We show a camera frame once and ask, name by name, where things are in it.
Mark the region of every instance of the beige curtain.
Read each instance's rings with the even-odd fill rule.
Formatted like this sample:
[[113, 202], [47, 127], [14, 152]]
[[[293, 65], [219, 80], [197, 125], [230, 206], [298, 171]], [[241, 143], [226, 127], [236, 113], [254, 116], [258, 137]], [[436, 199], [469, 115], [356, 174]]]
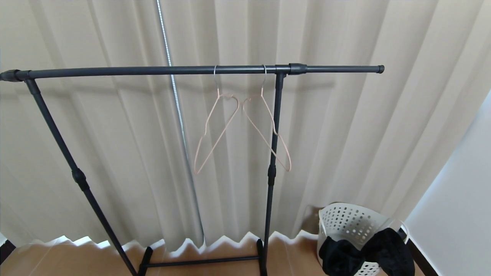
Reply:
[[[491, 87], [491, 1], [161, 1], [173, 65], [380, 65], [383, 74], [288, 76], [271, 231], [289, 237], [344, 201], [405, 219]], [[18, 1], [0, 11], [1, 67], [167, 65], [153, 1]], [[219, 76], [259, 93], [262, 76]], [[212, 76], [176, 76], [195, 157], [215, 100]], [[48, 106], [123, 243], [264, 235], [269, 152], [242, 112], [190, 175], [167, 76], [40, 80]], [[71, 180], [34, 101], [1, 83], [1, 232], [14, 244], [107, 237]], [[273, 107], [274, 77], [265, 97]], [[235, 106], [220, 102], [203, 161]], [[269, 139], [259, 101], [249, 113]], [[284, 149], [278, 155], [285, 160]]]

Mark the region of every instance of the baseboard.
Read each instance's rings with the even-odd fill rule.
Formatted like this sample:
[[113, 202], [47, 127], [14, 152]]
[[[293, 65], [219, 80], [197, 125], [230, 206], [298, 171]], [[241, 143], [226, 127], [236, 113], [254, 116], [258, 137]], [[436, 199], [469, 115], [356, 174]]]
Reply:
[[9, 240], [7, 240], [0, 247], [0, 265], [14, 251], [14, 249], [15, 249], [15, 245], [13, 245]]
[[415, 245], [411, 239], [408, 241], [408, 247], [411, 251], [412, 258], [425, 276], [439, 276], [431, 265], [430, 261], [426, 258], [425, 254], [419, 250], [418, 246]]

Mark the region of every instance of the vertical support pole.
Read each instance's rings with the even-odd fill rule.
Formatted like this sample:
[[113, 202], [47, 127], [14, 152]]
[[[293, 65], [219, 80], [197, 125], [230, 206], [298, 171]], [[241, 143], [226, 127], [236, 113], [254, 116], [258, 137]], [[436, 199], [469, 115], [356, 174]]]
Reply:
[[[276, 74], [276, 84], [275, 84], [275, 95], [274, 95], [274, 111], [273, 119], [276, 133], [278, 133], [279, 128], [279, 115], [281, 108], [281, 93], [283, 91], [283, 79], [286, 77], [285, 73]], [[278, 146], [278, 136], [273, 133], [273, 138], [271, 140], [271, 149], [276, 153]], [[264, 230], [264, 248], [262, 254], [262, 268], [261, 276], [266, 276], [268, 274], [266, 270], [266, 262], [268, 259], [268, 241], [270, 238], [270, 224], [271, 224], [271, 207], [273, 204], [273, 186], [274, 178], [276, 177], [276, 156], [271, 153], [270, 167], [268, 168], [268, 200], [266, 202], [266, 224]]]
[[99, 204], [97, 203], [96, 199], [94, 198], [94, 195], [90, 191], [90, 187], [85, 179], [85, 175], [83, 174], [82, 170], [80, 170], [77, 167], [77, 164], [75, 163], [75, 160], [73, 160], [72, 155], [70, 154], [70, 151], [68, 150], [68, 147], [65, 144], [65, 141], [63, 140], [63, 137], [61, 136], [61, 133], [58, 130], [58, 127], [55, 124], [55, 121], [53, 120], [53, 117], [50, 114], [50, 111], [48, 110], [48, 107], [46, 106], [46, 103], [44, 102], [43, 96], [41, 96], [41, 91], [39, 90], [39, 87], [36, 84], [36, 81], [34, 79], [26, 79], [26, 84], [27, 87], [29, 88], [29, 91], [31, 92], [32, 96], [34, 97], [34, 100], [36, 101], [37, 106], [39, 107], [39, 110], [41, 111], [41, 114], [44, 117], [44, 120], [46, 121], [46, 124], [50, 128], [51, 134], [55, 138], [56, 143], [58, 144], [58, 147], [60, 148], [61, 152], [63, 153], [63, 156], [66, 159], [66, 162], [72, 169], [72, 176], [75, 182], [79, 185], [80, 189], [82, 192], [85, 194], [85, 197], [90, 203], [90, 206], [94, 210], [95, 214], [97, 215], [97, 218], [99, 218], [102, 226], [104, 227], [104, 230], [109, 236], [109, 239], [111, 240], [112, 244], [114, 247], [116, 247], [116, 250], [118, 251], [119, 255], [123, 259], [124, 263], [130, 270], [131, 275], [137, 276], [136, 270], [131, 264], [128, 256], [123, 250], [123, 247], [119, 243], [118, 238], [116, 237], [116, 234], [112, 230], [111, 226], [109, 225], [108, 220], [106, 219], [106, 216], [104, 216], [104, 213], [102, 212], [101, 208], [99, 207]]

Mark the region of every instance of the curtain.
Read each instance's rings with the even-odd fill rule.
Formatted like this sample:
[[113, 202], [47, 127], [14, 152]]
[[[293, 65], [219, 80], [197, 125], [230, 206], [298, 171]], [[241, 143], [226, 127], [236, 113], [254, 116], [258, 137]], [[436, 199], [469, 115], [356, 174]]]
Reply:
[[[405, 219], [491, 87], [491, 1], [160, 1], [172, 65], [385, 65], [379, 74], [287, 76], [271, 231], [312, 229], [335, 201]], [[153, 1], [6, 2], [1, 68], [167, 66]], [[258, 94], [264, 76], [217, 76]], [[270, 152], [240, 110], [199, 175], [189, 171], [216, 98], [213, 76], [39, 80], [47, 104], [122, 243], [176, 249], [248, 231], [263, 237]], [[1, 83], [0, 227], [16, 245], [107, 239], [25, 85]], [[274, 76], [265, 83], [273, 108]], [[269, 140], [260, 101], [247, 111]], [[198, 163], [231, 113], [220, 101]], [[285, 150], [278, 146], [284, 161]]]

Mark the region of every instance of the black garment in basket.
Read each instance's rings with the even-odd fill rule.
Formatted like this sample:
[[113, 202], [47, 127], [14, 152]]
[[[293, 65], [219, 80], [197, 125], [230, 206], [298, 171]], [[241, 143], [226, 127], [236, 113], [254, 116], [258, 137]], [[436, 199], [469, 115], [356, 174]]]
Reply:
[[319, 250], [322, 270], [329, 276], [353, 276], [365, 262], [365, 257], [349, 241], [335, 242], [327, 237]]
[[329, 276], [353, 276], [365, 261], [378, 263], [388, 276], [414, 276], [414, 260], [403, 239], [392, 228], [376, 233], [361, 251], [349, 241], [327, 237], [319, 250], [322, 270]]

